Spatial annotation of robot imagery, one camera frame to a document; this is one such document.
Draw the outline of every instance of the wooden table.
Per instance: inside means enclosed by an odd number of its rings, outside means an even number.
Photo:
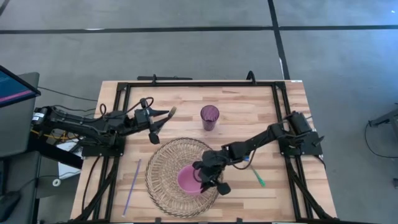
[[[108,109],[113,107],[116,86],[117,82],[114,81],[103,82],[98,105],[104,103]],[[306,117],[310,116],[303,83],[286,81],[286,87],[291,110],[303,112]],[[234,222],[237,217],[243,218],[244,221],[263,222],[295,220],[284,158],[279,154],[279,146],[275,141],[257,150],[252,162],[266,182],[265,188],[261,187],[252,170],[237,170],[228,166],[224,172],[224,180],[231,186],[231,193],[219,196],[211,209],[195,218],[182,220],[162,213],[150,200],[145,186],[145,169],[151,155],[162,144],[172,139],[195,138],[219,150],[223,144],[247,140],[264,131],[269,124],[276,123],[277,116],[270,87],[133,87],[129,107],[147,96],[153,96],[155,99],[153,109],[170,110],[176,106],[177,112],[161,130],[161,144],[151,144],[148,131],[127,137],[118,170],[112,222],[154,222],[155,217],[161,217],[165,222]],[[283,102],[281,93],[279,98],[279,101]],[[220,111],[218,124],[212,131],[202,128],[200,110],[205,105],[215,105]],[[100,115],[98,107],[96,116]],[[126,217],[123,218],[121,215],[140,158],[141,168]],[[94,160],[94,157],[90,157],[84,161],[71,218],[81,213],[82,196]],[[302,161],[309,191],[324,210],[335,217],[336,212],[322,163],[313,156],[302,156]],[[97,191],[101,164],[102,159],[93,171],[85,200],[86,206]],[[297,192],[301,214],[305,217],[302,195],[299,189]],[[100,218],[104,217],[107,196],[108,193],[105,192]]]

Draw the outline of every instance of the monitor screen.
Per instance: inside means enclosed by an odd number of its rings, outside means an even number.
[[[0,70],[0,107],[33,98],[36,95],[35,91],[22,84],[17,78]]]

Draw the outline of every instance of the wicker basket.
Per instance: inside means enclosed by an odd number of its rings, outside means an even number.
[[[201,141],[178,138],[154,153],[147,166],[145,181],[150,198],[161,211],[173,217],[191,218],[213,205],[218,196],[215,187],[192,196],[181,190],[177,183],[178,172],[194,161],[200,161],[207,150],[211,148]]]

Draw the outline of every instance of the purple plastic cup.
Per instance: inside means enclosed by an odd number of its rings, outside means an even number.
[[[213,105],[207,105],[201,109],[200,117],[203,128],[206,131],[211,131],[216,126],[217,119],[220,117],[220,112],[218,111],[217,107]]]
[[[178,186],[189,195],[200,195],[201,183],[197,182],[193,175],[195,175],[198,181],[201,181],[199,178],[199,170],[195,170],[192,165],[187,165],[182,168],[177,176]]]

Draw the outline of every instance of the computer monitor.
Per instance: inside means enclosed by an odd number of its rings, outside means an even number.
[[[0,108],[40,95],[39,90],[0,65]]]

